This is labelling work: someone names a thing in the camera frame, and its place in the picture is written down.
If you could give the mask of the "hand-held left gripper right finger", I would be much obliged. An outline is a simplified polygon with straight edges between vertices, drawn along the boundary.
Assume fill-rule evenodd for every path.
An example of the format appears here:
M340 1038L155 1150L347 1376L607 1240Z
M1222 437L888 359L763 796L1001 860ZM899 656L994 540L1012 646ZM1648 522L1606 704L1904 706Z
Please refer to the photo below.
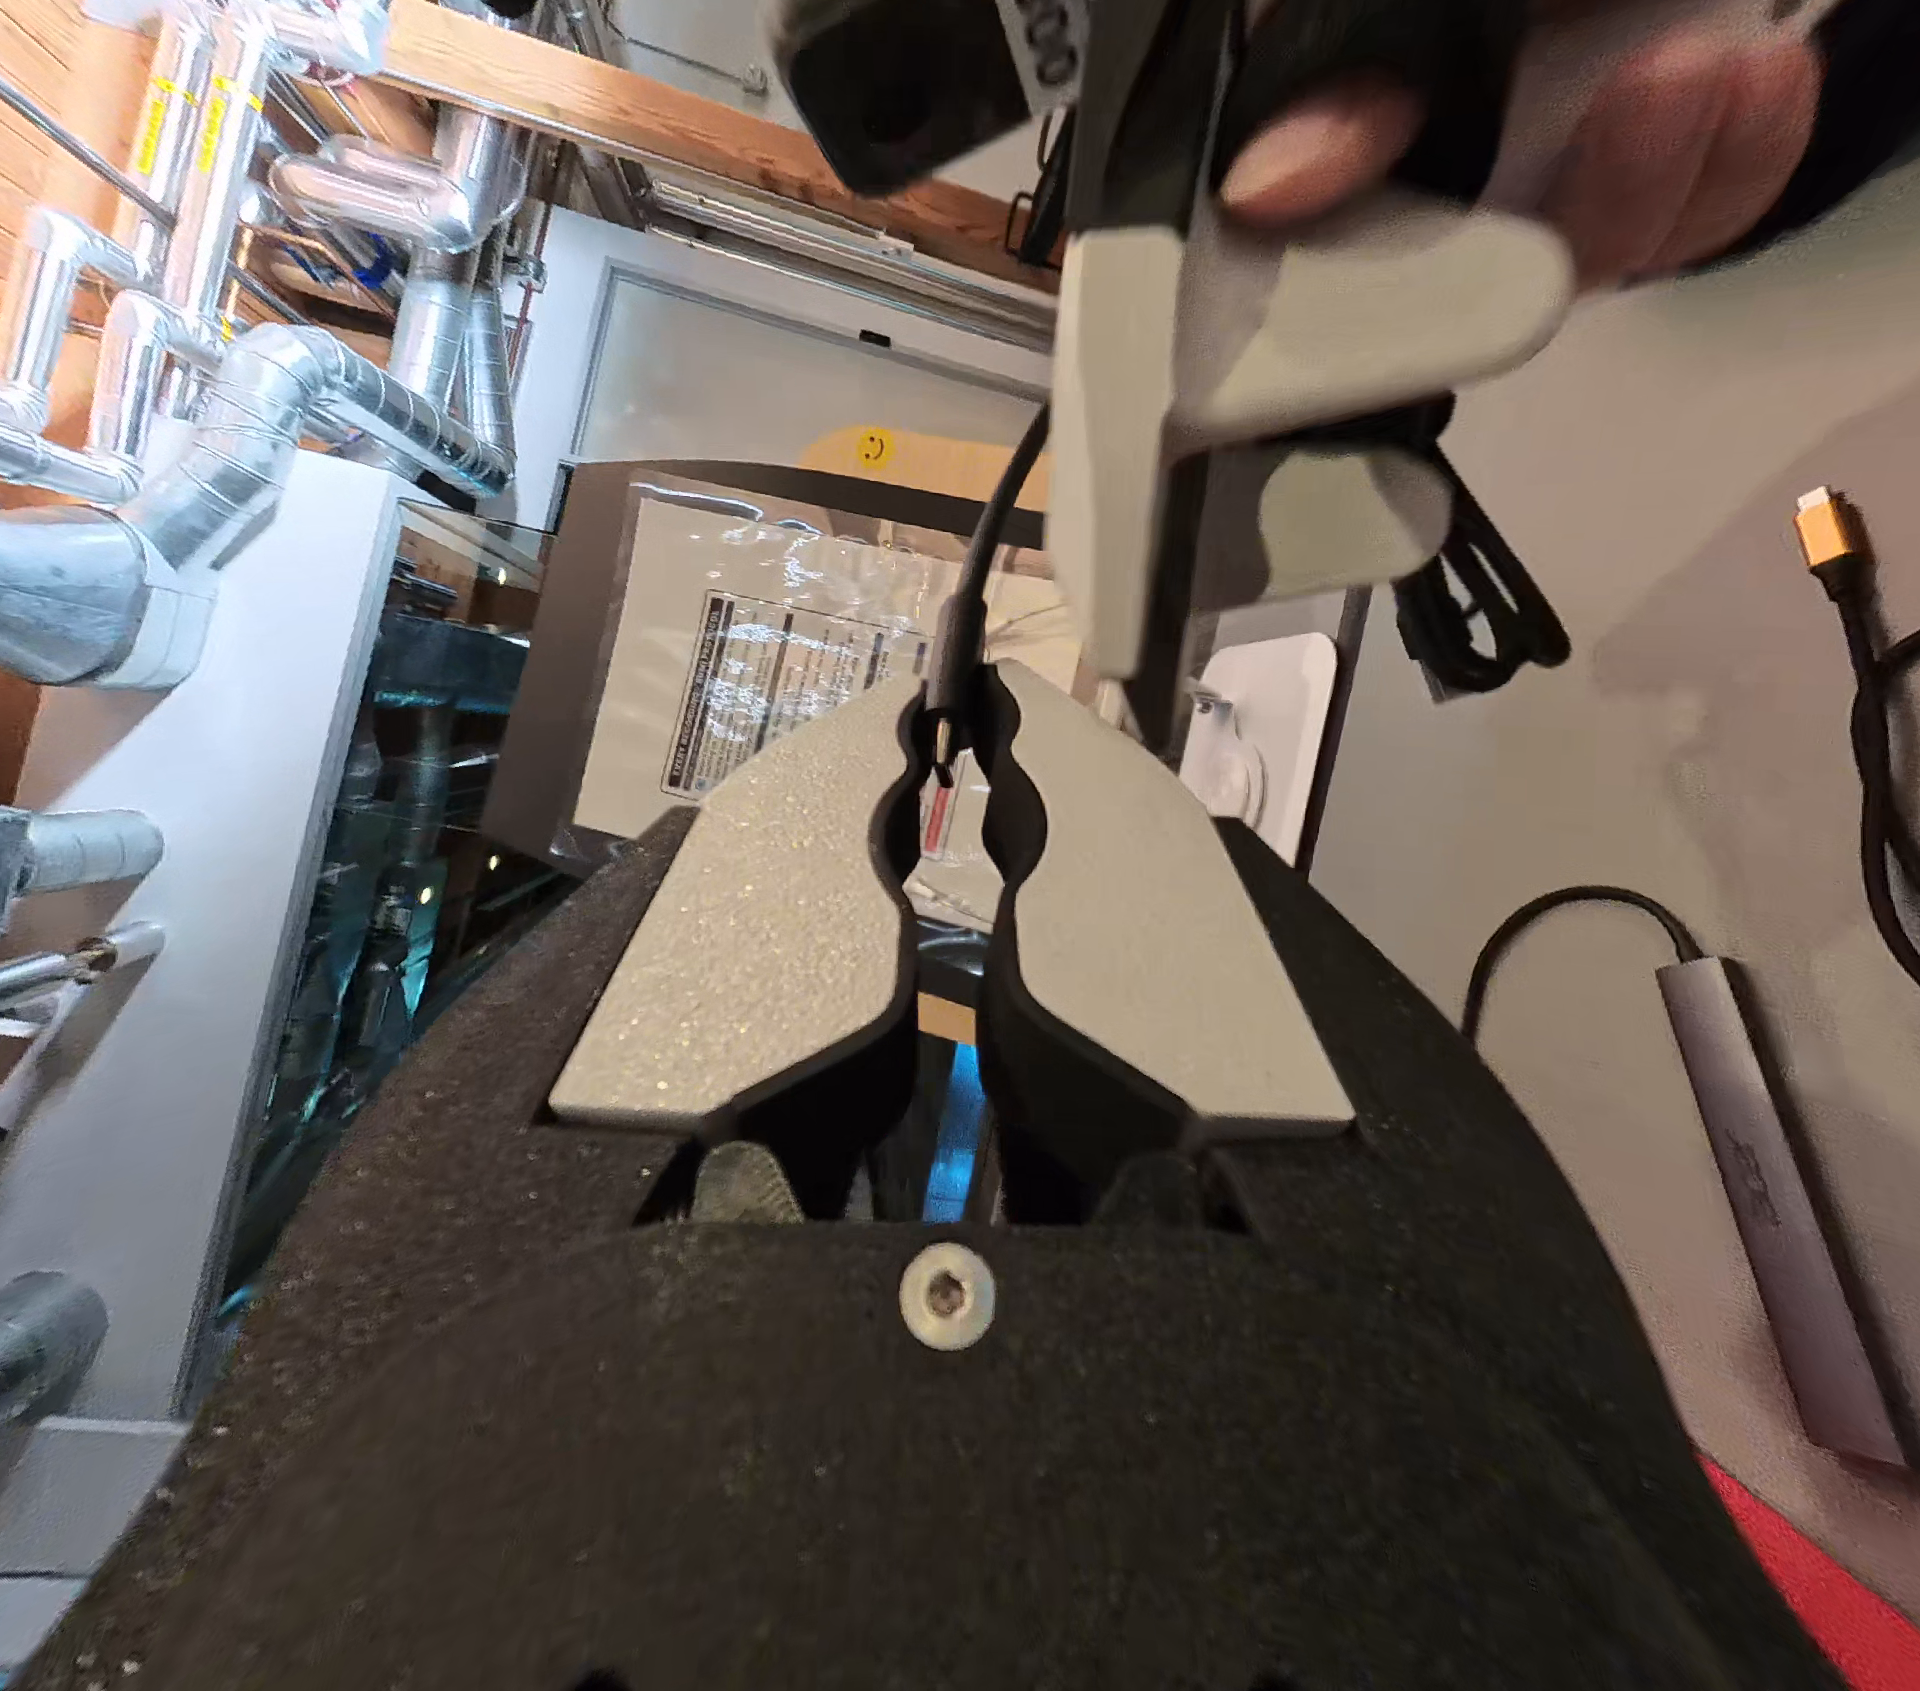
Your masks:
M1348 1092L1202 802L1019 662L975 698L1004 1124L1050 1156L1345 1132Z

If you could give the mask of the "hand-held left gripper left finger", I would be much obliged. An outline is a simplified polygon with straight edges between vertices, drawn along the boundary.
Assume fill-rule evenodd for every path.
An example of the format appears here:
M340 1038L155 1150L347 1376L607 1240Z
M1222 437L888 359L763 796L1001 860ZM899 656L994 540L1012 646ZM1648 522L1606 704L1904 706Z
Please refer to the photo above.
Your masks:
M729 1136L912 1054L921 698L882 680L707 792L547 1094L555 1120Z

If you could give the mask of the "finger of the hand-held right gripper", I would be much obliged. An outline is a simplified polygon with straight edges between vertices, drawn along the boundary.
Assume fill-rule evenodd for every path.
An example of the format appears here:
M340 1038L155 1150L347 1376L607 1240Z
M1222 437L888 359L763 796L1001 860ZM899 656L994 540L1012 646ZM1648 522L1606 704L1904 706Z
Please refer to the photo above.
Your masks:
M1252 449L1210 458L1189 608L1222 614L1395 584L1447 542L1455 490L1405 449Z
M1502 377L1548 347L1573 293L1566 241L1496 211L1343 209L1267 239L1199 209L1188 237L1074 239L1046 550L1090 668L1144 668L1180 462Z

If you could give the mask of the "grey USB hub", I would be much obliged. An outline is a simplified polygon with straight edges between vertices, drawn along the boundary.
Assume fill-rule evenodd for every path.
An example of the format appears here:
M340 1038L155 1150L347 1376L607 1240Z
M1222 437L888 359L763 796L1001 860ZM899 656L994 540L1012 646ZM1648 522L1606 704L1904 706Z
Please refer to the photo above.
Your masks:
M1573 908L1651 920L1670 946L1654 974L1691 1104L1706 1134L1739 1248L1803 1434L1817 1448L1915 1472L1915 1424L1861 1318L1832 1220L1768 1078L1751 1006L1732 960L1644 892L1573 886L1508 914L1465 980L1460 1034L1478 1044L1502 962L1533 926Z

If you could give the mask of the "white power adapter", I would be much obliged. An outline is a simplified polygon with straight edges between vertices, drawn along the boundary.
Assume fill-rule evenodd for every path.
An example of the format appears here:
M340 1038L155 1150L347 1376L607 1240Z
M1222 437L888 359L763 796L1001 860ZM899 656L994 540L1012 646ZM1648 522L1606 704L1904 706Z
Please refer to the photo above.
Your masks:
M1288 864L1300 860L1335 678L1335 646L1313 632L1220 648L1192 688L1182 782Z

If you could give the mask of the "white framed board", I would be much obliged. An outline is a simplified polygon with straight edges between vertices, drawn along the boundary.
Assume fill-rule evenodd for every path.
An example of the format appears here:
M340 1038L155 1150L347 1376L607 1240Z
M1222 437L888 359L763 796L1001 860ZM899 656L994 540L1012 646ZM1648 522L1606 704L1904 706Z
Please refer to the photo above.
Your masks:
M877 327L813 327L611 265L567 458L857 470L861 427L894 431L899 464L910 439L1009 449L1036 409Z

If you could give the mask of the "clear glass panel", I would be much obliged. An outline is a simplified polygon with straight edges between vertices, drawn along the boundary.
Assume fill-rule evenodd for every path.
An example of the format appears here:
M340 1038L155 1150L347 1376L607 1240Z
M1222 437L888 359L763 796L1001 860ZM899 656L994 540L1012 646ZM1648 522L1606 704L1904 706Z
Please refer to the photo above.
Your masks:
M484 812L554 536L408 502L265 1070L218 1320L409 1050L566 894Z

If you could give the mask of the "silver insulated pipes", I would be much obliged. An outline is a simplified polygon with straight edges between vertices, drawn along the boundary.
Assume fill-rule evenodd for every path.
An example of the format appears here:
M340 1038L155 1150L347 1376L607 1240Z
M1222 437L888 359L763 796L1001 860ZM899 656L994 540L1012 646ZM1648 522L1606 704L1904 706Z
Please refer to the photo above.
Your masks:
M3 315L3 672L162 694L205 648L227 562L272 524L306 439L361 441L471 498L516 480L497 257L530 135L447 105L433 151L272 153L269 95L387 61L403 0L155 0L114 227L31 209ZM436 0L507 29L481 0ZM397 251L397 369L281 319L246 327L242 241L265 225Z

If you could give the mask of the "red plastic bin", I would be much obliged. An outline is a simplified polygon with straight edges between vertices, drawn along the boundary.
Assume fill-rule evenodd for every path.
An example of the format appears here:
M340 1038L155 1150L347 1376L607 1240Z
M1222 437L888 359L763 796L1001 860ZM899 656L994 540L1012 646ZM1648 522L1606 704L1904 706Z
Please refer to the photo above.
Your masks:
M1721 1508L1797 1624L1852 1690L1918 1690L1918 1628L1802 1536L1782 1512L1696 1456Z

